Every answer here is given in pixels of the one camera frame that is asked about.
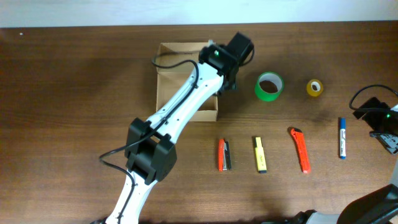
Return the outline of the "blue white marker pen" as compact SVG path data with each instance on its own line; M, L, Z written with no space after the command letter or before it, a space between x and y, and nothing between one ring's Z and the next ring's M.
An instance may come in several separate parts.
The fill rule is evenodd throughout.
M340 158L346 159L346 120L339 118L339 130L340 130Z

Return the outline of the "green tape roll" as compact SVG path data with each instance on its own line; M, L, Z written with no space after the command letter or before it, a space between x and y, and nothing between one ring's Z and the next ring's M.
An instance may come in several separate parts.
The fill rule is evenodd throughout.
M279 97L283 89L282 77L274 72L266 72L257 79L254 92L260 100L271 102Z

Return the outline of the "brown cardboard box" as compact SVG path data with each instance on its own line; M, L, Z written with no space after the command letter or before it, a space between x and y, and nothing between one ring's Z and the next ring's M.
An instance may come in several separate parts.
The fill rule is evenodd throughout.
M206 42L169 42L161 43L155 60L158 65L173 65L183 60L198 61L199 51L207 46ZM157 69L157 102L160 110L186 82L193 71L193 65L186 63L175 68ZM209 97L191 118L192 121L216 121L218 116L218 98Z

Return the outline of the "small yellow tape roll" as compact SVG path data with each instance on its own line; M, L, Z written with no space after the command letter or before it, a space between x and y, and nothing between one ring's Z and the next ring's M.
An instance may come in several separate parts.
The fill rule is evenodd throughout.
M323 84L320 80L312 79L307 83L306 90L310 96L318 97L323 92Z

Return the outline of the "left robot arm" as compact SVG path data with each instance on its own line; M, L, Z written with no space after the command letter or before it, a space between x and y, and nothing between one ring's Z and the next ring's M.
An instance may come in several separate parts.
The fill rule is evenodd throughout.
M138 223L154 185L166 178L177 161L175 144L184 127L208 98L236 88L239 68L253 57L253 42L238 32L226 45L209 43L203 47L197 60L159 65L152 59L157 68L190 63L193 70L160 110L145 121L132 121L124 146L100 155L100 163L124 173L126 181L114 210L98 223Z

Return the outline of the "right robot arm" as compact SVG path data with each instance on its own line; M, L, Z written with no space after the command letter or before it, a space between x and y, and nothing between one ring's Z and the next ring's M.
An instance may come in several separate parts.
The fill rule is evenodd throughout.
M397 154L397 106L389 107L376 97L368 99L353 115L362 119L373 129L369 135L377 139L393 155ZM304 223L389 223L397 215L397 168L391 181L370 194L351 202L340 214L323 214L316 210L299 212L276 224Z

